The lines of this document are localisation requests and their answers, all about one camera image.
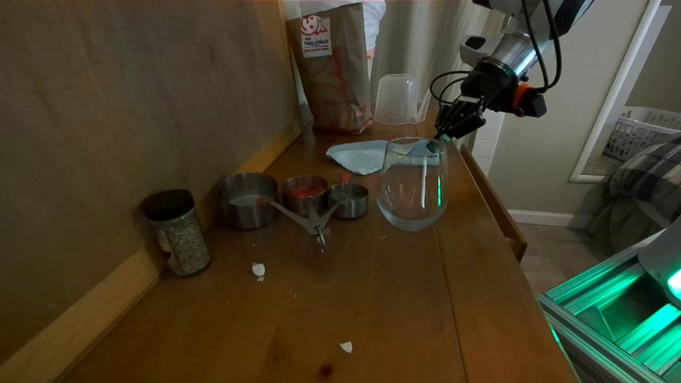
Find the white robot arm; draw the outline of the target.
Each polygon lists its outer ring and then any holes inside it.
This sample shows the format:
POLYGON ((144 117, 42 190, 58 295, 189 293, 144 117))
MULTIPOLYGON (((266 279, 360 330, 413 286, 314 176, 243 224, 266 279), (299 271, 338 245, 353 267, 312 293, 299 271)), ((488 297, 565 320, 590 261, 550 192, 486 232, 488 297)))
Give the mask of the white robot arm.
POLYGON ((543 117, 544 91, 562 77, 559 37, 594 0, 472 0, 504 13, 511 26, 497 36, 469 36, 460 44, 460 95, 436 115, 438 138, 462 138, 478 129, 486 110, 543 117))

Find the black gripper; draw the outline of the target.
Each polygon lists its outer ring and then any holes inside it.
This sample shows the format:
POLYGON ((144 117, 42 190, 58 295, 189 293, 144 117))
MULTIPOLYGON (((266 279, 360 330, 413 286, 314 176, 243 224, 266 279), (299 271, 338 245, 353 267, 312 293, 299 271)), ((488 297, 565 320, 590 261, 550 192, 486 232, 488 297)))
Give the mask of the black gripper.
POLYGON ((483 117, 486 103, 481 98, 456 98, 452 103, 444 103, 436 115, 436 136, 442 138, 462 138, 486 124, 483 117))

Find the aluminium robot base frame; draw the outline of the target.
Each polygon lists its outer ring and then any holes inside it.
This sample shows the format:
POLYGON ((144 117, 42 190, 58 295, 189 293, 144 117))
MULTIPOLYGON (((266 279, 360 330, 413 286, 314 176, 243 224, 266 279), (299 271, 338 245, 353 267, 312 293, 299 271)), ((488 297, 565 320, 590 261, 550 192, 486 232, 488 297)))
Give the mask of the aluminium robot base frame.
POLYGON ((582 383, 681 383, 681 226, 538 297, 582 383))

